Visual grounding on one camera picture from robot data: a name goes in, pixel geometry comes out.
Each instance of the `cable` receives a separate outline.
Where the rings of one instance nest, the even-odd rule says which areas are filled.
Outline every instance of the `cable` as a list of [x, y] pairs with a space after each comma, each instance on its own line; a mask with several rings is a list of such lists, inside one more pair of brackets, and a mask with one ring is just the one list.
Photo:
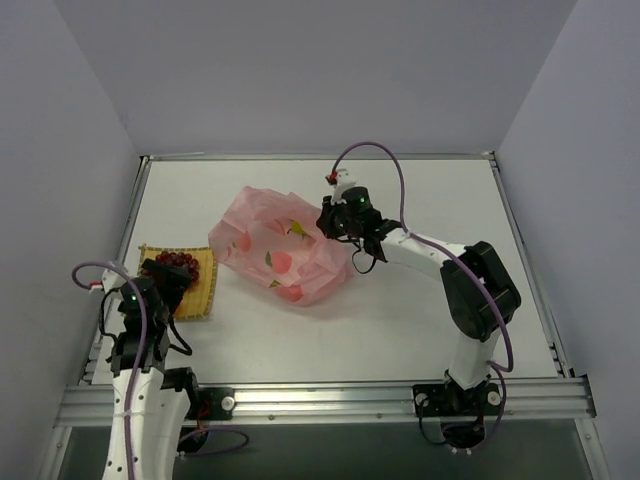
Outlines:
[[[504, 319], [502, 318], [502, 314], [500, 313], [500, 309], [498, 308], [498, 305], [496, 304], [495, 300], [493, 299], [489, 291], [482, 284], [480, 279], [471, 271], [471, 269], [464, 264], [462, 260], [460, 260], [456, 255], [454, 255], [447, 248], [441, 245], [438, 245], [437, 243], [431, 242], [426, 238], [422, 238], [416, 235], [415, 233], [412, 233], [409, 230], [409, 227], [407, 226], [407, 223], [404, 217], [404, 204], [405, 204], [405, 195], [406, 195], [404, 175], [402, 173], [402, 168], [400, 167], [400, 162], [398, 161], [398, 159], [396, 158], [396, 156], [393, 154], [391, 150], [389, 150], [387, 147], [385, 147], [384, 145], [378, 142], [365, 141], [365, 142], [354, 143], [350, 147], [347, 147], [336, 159], [335, 163], [333, 164], [333, 168], [331, 169], [331, 173], [334, 173], [337, 170], [338, 165], [349, 152], [362, 146], [371, 146], [371, 147], [376, 147], [383, 150], [387, 155], [389, 155], [389, 158], [391, 158], [391, 160], [396, 166], [396, 170], [398, 171], [398, 178], [400, 179], [400, 225], [402, 226], [402, 230], [404, 230], [404, 232], [408, 234], [409, 237], [412, 238], [413, 240], [416, 240], [417, 242], [420, 242], [431, 248], [435, 248], [439, 252], [442, 252], [443, 254], [445, 254], [453, 263], [456, 264], [456, 266], [458, 266], [458, 268], [460, 268], [469, 277], [469, 279], [473, 282], [476, 288], [478, 288], [478, 290], [480, 291], [484, 299], [487, 301], [487, 304], [489, 305], [491, 312], [496, 318], [496, 322], [498, 324], [498, 327], [500, 328], [502, 336], [504, 337], [504, 345], [507, 350], [507, 366], [505, 367], [503, 365], [500, 365], [499, 363], [493, 360], [489, 360], [487, 362], [487, 364], [496, 372], [498, 379], [500, 381], [500, 386], [502, 387], [502, 399], [500, 402], [500, 410], [498, 411], [498, 416], [496, 417], [495, 423], [491, 431], [487, 434], [484, 440], [482, 440], [478, 445], [470, 449], [470, 450], [477, 450], [479, 448], [484, 447], [484, 445], [486, 445], [487, 442], [493, 437], [495, 432], [498, 430], [498, 427], [500, 426], [500, 422], [502, 421], [502, 417], [504, 415], [504, 407], [507, 401], [507, 385], [504, 381], [504, 376], [502, 375], [501, 372], [513, 371], [513, 346], [511, 345], [511, 337], [509, 337], [509, 332], [507, 331], [507, 325], [505, 324]], [[422, 420], [420, 417], [418, 417], [418, 422], [420, 424], [420, 430], [422, 431]]]
[[373, 260], [371, 261], [371, 266], [369, 268], [367, 268], [364, 272], [362, 270], [360, 270], [358, 268], [358, 266], [356, 265], [356, 255], [358, 253], [360, 253], [362, 251], [362, 245], [360, 245], [360, 242], [354, 242], [353, 243], [356, 246], [356, 251], [353, 252], [353, 255], [351, 255], [351, 264], [353, 265], [353, 268], [355, 269], [356, 272], [358, 272], [360, 275], [366, 275], [367, 273], [371, 273], [371, 271], [373, 270], [373, 267], [376, 266], [376, 263], [378, 262], [378, 259], [373, 257]]
[[241, 437], [244, 438], [242, 443], [239, 443], [237, 445], [234, 445], [232, 447], [228, 447], [228, 448], [223, 448], [221, 450], [211, 450], [209, 452], [194, 452], [194, 453], [187, 453], [185, 454], [186, 457], [206, 457], [209, 455], [220, 455], [223, 453], [231, 453], [231, 452], [235, 452], [238, 451], [244, 447], [246, 447], [247, 445], [249, 445], [249, 435], [246, 434], [245, 432], [241, 431], [241, 430], [235, 430], [232, 428], [225, 428], [225, 427], [220, 427], [218, 425], [215, 426], [211, 426], [211, 427], [206, 427], [203, 428], [201, 430], [194, 430], [193, 432], [189, 432], [187, 433], [185, 436], [183, 436], [180, 440], [178, 440], [178, 448], [180, 448], [180, 444], [182, 442], [184, 442], [185, 440], [191, 438], [191, 437], [195, 437], [198, 434], [201, 434], [203, 432], [225, 432], [225, 433], [233, 433], [236, 435], [240, 435]]
[[187, 357], [190, 357], [191, 355], [193, 355], [193, 350], [191, 349], [191, 346], [178, 333], [178, 330], [176, 329], [176, 324], [173, 321], [173, 316], [169, 317], [169, 328], [171, 329], [171, 331], [173, 332], [175, 337], [178, 339], [178, 341], [182, 344], [184, 349], [182, 349], [182, 348], [180, 348], [180, 347], [178, 347], [178, 346], [176, 346], [174, 344], [169, 345], [169, 348], [175, 350], [178, 353], [186, 355]]
[[131, 367], [131, 376], [129, 377], [129, 382], [127, 384], [127, 392], [124, 397], [124, 445], [125, 451], [127, 454], [127, 478], [128, 480], [135, 480], [135, 472], [134, 472], [134, 455], [133, 455], [133, 445], [131, 441], [131, 401], [133, 400], [133, 388], [136, 382], [136, 376], [138, 373], [138, 368], [140, 367], [140, 362], [142, 360], [142, 353], [144, 351], [145, 338], [147, 336], [147, 311], [144, 306], [144, 301], [142, 299], [142, 294], [138, 289], [138, 286], [131, 280], [131, 277], [127, 275], [123, 269], [113, 265], [109, 262], [83, 262], [77, 265], [73, 271], [71, 272], [71, 278], [73, 282], [78, 285], [80, 288], [85, 290], [90, 290], [91, 287], [85, 283], [82, 283], [78, 280], [78, 271], [86, 268], [86, 267], [100, 267], [106, 268], [114, 273], [120, 275], [127, 284], [133, 290], [133, 293], [136, 296], [136, 300], [138, 302], [138, 306], [140, 307], [140, 317], [141, 317], [141, 327], [140, 327], [140, 341], [138, 342], [138, 351], [136, 352], [135, 359], [133, 360], [133, 365]]
[[400, 167], [400, 162], [398, 161], [398, 159], [396, 158], [396, 156], [393, 154], [393, 152], [391, 150], [389, 150], [387, 147], [385, 147], [384, 145], [382, 145], [381, 143], [378, 142], [359, 142], [359, 143], [354, 143], [353, 145], [351, 145], [350, 147], [347, 147], [338, 157], [338, 159], [335, 161], [335, 163], [333, 164], [333, 168], [331, 170], [331, 172], [335, 172], [336, 169], [338, 168], [338, 165], [340, 164], [340, 162], [342, 161], [342, 159], [352, 150], [354, 150], [355, 148], [358, 147], [362, 147], [362, 146], [372, 146], [372, 147], [377, 147], [380, 148], [381, 150], [383, 150], [387, 155], [389, 155], [389, 157], [391, 158], [391, 160], [393, 160], [393, 163], [396, 166], [396, 170], [398, 171], [398, 177], [400, 178], [400, 224], [402, 226], [402, 229], [405, 231], [405, 233], [407, 233], [409, 235], [410, 238], [423, 243], [431, 248], [435, 248], [436, 250], [442, 252], [443, 254], [445, 254], [447, 257], [449, 257], [449, 259], [451, 259], [451, 261], [453, 263], [455, 263], [458, 268], [460, 268], [460, 270], [462, 270], [468, 277], [469, 279], [473, 282], [473, 284], [478, 288], [478, 290], [480, 291], [480, 293], [482, 294], [482, 296], [484, 297], [484, 299], [487, 301], [487, 304], [489, 305], [489, 308], [491, 309], [491, 312], [493, 313], [493, 315], [496, 317], [496, 322], [498, 323], [498, 326], [500, 327], [500, 331], [502, 332], [502, 336], [504, 337], [504, 343], [505, 343], [505, 347], [507, 350], [507, 366], [504, 367], [498, 363], [495, 362], [490, 362], [490, 365], [492, 365], [494, 367], [494, 369], [496, 370], [500, 370], [503, 372], [511, 372], [513, 371], [513, 347], [511, 345], [511, 338], [509, 337], [509, 332], [507, 331], [507, 326], [504, 323], [504, 319], [502, 318], [502, 314], [500, 313], [500, 309], [498, 308], [498, 305], [496, 304], [495, 300], [493, 299], [493, 297], [491, 296], [491, 294], [489, 293], [489, 291], [486, 289], [486, 287], [482, 284], [482, 282], [480, 282], [480, 279], [478, 279], [478, 277], [476, 277], [476, 275], [471, 271], [471, 269], [469, 267], [467, 267], [464, 262], [462, 260], [460, 260], [457, 256], [455, 256], [452, 252], [450, 252], [448, 249], [446, 249], [445, 247], [438, 245], [437, 243], [431, 242], [425, 238], [422, 238], [414, 233], [411, 233], [411, 231], [409, 230], [409, 227], [407, 226], [407, 223], [405, 221], [404, 218], [404, 202], [405, 202], [405, 193], [406, 193], [406, 189], [405, 189], [405, 183], [404, 183], [404, 175], [402, 173], [402, 168]]
[[105, 331], [104, 305], [107, 302], [107, 297], [112, 293], [116, 293], [118, 290], [119, 290], [118, 288], [112, 288], [111, 290], [109, 290], [107, 293], [104, 294], [104, 297], [102, 297], [102, 300], [100, 300], [100, 317], [98, 318], [98, 330], [100, 331], [100, 334], [103, 337], [111, 338], [111, 340], [113, 340], [114, 343], [118, 341], [118, 337], [113, 333], [107, 333]]

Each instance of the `bunch of grapes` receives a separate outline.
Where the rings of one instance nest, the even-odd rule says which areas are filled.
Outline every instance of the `bunch of grapes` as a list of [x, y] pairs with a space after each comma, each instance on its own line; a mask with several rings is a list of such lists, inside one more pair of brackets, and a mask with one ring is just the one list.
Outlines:
[[200, 278], [200, 263], [197, 259], [193, 258], [190, 253], [184, 252], [167, 252], [163, 250], [162, 253], [156, 255], [156, 262], [164, 265], [170, 265], [174, 267], [182, 267], [191, 275], [191, 285], [196, 283]]

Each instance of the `yellow placemat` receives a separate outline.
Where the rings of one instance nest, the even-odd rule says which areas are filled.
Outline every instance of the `yellow placemat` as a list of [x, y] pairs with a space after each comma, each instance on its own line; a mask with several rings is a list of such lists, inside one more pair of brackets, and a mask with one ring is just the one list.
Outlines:
[[173, 317], [176, 320], [188, 320], [201, 318], [209, 314], [213, 304], [213, 292], [216, 289], [216, 277], [218, 273], [218, 262], [213, 256], [209, 247], [199, 248], [157, 248], [140, 246], [140, 263], [138, 264], [138, 275], [142, 270], [142, 262], [147, 258], [155, 260], [156, 255], [163, 250], [167, 252], [190, 253], [193, 258], [200, 263], [198, 271], [200, 278], [186, 292], [182, 302], [178, 306]]

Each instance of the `gray wall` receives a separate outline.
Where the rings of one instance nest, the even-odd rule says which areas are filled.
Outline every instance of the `gray wall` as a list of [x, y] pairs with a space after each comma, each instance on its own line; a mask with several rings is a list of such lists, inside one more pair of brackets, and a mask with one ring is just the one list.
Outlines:
[[0, 477], [29, 479], [95, 331], [69, 272], [114, 255], [138, 161], [52, 2], [2, 2], [0, 91]]
[[615, 479], [637, 478], [640, 2], [579, 0], [499, 149]]
[[495, 149], [575, 0], [55, 0], [141, 153]]

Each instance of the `plastic bag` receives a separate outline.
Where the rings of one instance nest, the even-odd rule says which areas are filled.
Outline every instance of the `plastic bag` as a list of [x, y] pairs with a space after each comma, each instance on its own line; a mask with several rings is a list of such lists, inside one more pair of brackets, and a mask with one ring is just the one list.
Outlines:
[[218, 262], [296, 305], [353, 276], [349, 254], [316, 227], [320, 209], [293, 193], [243, 188], [209, 232]]

